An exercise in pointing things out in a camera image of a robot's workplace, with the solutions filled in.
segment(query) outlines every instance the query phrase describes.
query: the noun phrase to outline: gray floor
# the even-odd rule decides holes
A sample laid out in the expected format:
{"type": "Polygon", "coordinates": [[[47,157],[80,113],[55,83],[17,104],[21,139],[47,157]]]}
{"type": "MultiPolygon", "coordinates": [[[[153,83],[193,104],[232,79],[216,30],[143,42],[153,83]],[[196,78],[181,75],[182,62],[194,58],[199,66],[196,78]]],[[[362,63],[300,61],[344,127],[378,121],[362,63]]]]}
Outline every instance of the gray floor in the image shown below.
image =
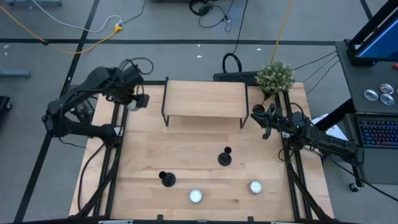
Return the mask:
{"type": "MultiPolygon", "coordinates": [[[[367,0],[372,13],[386,0],[367,0]]],[[[49,12],[61,21],[84,26],[94,0],[64,1],[62,7],[49,8],[49,12]]],[[[95,14],[92,29],[102,25],[106,17],[120,14],[128,18],[141,10],[143,1],[101,0],[95,14]]],[[[288,0],[251,0],[248,4],[241,39],[275,40],[279,32],[288,0]]],[[[217,4],[226,8],[229,1],[217,4]]],[[[48,39],[79,39],[82,31],[61,26],[50,20],[37,8],[13,7],[9,9],[27,27],[48,39]]],[[[236,0],[230,12],[233,29],[224,32],[224,25],[214,29],[202,29],[198,18],[183,0],[164,0],[156,4],[147,0],[142,17],[124,26],[124,31],[114,39],[215,39],[237,38],[244,1],[236,0]]],[[[203,22],[212,23],[220,15],[211,11],[203,22]]],[[[29,39],[27,32],[15,25],[4,13],[0,13],[0,39],[29,39]]],[[[89,34],[88,39],[100,39],[109,35],[112,20],[104,31],[89,34]]],[[[296,0],[286,24],[283,40],[343,40],[352,38],[367,22],[359,0],[296,0]]],[[[77,44],[58,44],[64,49],[75,50],[77,44]]],[[[236,54],[246,71],[258,70],[269,63],[273,45],[240,45],[236,54]]],[[[155,64],[153,74],[146,80],[163,80],[166,76],[175,80],[212,80],[214,73],[222,72],[221,61],[234,45],[206,44],[103,44],[78,62],[72,83],[80,83],[95,67],[117,66],[125,58],[148,57],[155,64]]],[[[65,81],[72,62],[72,55],[61,54],[42,44],[0,44],[0,67],[26,68],[32,72],[31,79],[0,79],[0,95],[7,95],[14,103],[13,110],[0,132],[0,223],[12,222],[27,181],[40,151],[45,135],[40,117],[47,103],[55,99],[65,81]]],[[[293,67],[315,60],[334,51],[333,46],[281,45],[277,60],[293,67]]],[[[309,65],[297,71],[295,79],[300,82],[315,71],[323,62],[309,65]]],[[[148,65],[140,63],[145,70],[148,65]]],[[[305,82],[309,91],[326,72],[325,66],[313,78],[305,82]]],[[[236,65],[227,61],[227,70],[236,71],[236,65]]],[[[339,64],[308,96],[313,117],[328,113],[349,98],[343,72],[339,64]]],[[[68,141],[84,145],[85,138],[69,136],[68,141]]],[[[34,194],[30,201],[25,221],[63,218],[68,215],[70,203],[80,168],[83,151],[64,146],[53,140],[34,194]]],[[[347,222],[395,223],[398,219],[398,204],[385,198],[370,187],[354,194],[347,188],[351,176],[330,161],[324,164],[326,181],[330,191],[335,217],[347,222]]],[[[398,186],[377,185],[392,195],[398,196],[398,186]]]]}

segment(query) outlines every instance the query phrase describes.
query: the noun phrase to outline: black chess piece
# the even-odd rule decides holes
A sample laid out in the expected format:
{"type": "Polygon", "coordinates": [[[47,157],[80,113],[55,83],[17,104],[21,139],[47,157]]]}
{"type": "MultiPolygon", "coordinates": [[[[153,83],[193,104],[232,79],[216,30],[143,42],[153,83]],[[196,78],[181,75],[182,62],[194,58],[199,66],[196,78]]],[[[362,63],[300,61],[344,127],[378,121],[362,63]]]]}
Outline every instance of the black chess piece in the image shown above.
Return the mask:
{"type": "Polygon", "coordinates": [[[264,113],[266,109],[262,105],[254,105],[253,106],[253,113],[264,113]]]}
{"type": "Polygon", "coordinates": [[[162,184],[165,187],[171,187],[175,184],[176,178],[173,173],[170,172],[160,172],[159,178],[162,179],[162,184]]]}
{"type": "Polygon", "coordinates": [[[232,157],[230,156],[232,149],[230,147],[225,147],[224,152],[218,156],[218,162],[221,166],[228,166],[232,162],[232,157]]]}

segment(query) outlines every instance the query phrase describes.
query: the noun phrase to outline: round button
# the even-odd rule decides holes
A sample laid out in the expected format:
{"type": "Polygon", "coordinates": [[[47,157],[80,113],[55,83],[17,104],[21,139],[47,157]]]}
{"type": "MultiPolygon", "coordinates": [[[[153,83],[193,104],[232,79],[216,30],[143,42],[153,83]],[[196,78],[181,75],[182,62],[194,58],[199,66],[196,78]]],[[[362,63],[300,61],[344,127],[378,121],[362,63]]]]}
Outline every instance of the round button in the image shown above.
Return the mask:
{"type": "Polygon", "coordinates": [[[262,192],[262,184],[258,180],[254,180],[250,183],[250,190],[254,194],[259,194],[262,192]]]}
{"type": "Polygon", "coordinates": [[[189,193],[189,199],[193,203],[199,203],[201,201],[202,196],[203,195],[200,192],[200,190],[197,190],[197,189],[192,190],[191,193],[189,193]]]}
{"type": "Polygon", "coordinates": [[[381,103],[383,103],[383,104],[385,104],[387,106],[391,106],[395,102],[394,98],[391,95],[388,95],[388,94],[385,94],[385,93],[383,93],[380,96],[380,101],[381,101],[381,103]]]}
{"type": "Polygon", "coordinates": [[[387,83],[383,83],[380,85],[380,91],[382,93],[392,94],[394,92],[394,88],[387,83]]]}
{"type": "Polygon", "coordinates": [[[376,101],[379,98],[378,93],[376,93],[376,91],[374,91],[374,90],[365,90],[363,95],[365,96],[365,98],[367,100],[370,100],[370,101],[376,101]]]}

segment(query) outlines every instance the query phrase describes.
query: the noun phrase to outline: keyboard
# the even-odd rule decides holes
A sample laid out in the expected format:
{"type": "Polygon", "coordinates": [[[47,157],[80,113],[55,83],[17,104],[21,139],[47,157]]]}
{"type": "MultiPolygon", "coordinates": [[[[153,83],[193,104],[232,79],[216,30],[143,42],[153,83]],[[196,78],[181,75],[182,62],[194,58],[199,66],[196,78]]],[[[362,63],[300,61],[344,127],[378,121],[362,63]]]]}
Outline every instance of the keyboard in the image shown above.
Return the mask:
{"type": "Polygon", "coordinates": [[[358,116],[363,147],[398,149],[398,116],[358,116]]]}
{"type": "Polygon", "coordinates": [[[213,75],[215,82],[243,82],[256,84],[257,72],[218,73],[213,75]]]}

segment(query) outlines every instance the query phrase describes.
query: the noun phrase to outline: white cable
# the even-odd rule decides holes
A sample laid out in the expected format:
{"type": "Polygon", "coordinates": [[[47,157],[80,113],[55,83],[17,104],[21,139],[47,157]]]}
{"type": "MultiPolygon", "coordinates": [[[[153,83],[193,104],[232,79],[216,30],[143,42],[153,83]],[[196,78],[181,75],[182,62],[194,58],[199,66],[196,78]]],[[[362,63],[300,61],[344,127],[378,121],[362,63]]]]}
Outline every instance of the white cable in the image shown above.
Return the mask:
{"type": "Polygon", "coordinates": [[[109,16],[108,18],[106,18],[106,20],[105,20],[105,22],[104,22],[104,25],[102,25],[102,27],[101,27],[99,30],[97,30],[97,31],[92,31],[92,30],[88,30],[88,29],[86,29],[86,28],[84,28],[84,27],[77,27],[77,26],[73,26],[73,25],[70,25],[70,24],[61,22],[61,21],[59,21],[58,19],[56,19],[56,18],[54,18],[53,16],[51,16],[46,10],[44,10],[39,4],[37,4],[37,2],[36,2],[35,0],[32,0],[32,2],[33,2],[34,4],[36,4],[36,6],[39,7],[39,9],[41,9],[44,13],[46,13],[48,16],[50,16],[53,20],[55,20],[55,21],[61,23],[62,25],[65,25],[65,26],[68,26],[68,27],[73,27],[73,28],[76,28],[76,29],[85,30],[85,31],[87,31],[87,32],[92,32],[92,33],[101,32],[101,30],[104,29],[104,27],[105,27],[106,23],[108,22],[108,20],[109,20],[110,18],[112,18],[112,17],[118,17],[118,18],[119,18],[118,24],[122,24],[122,23],[123,23],[123,22],[122,22],[122,17],[117,16],[117,15],[109,16]]]}

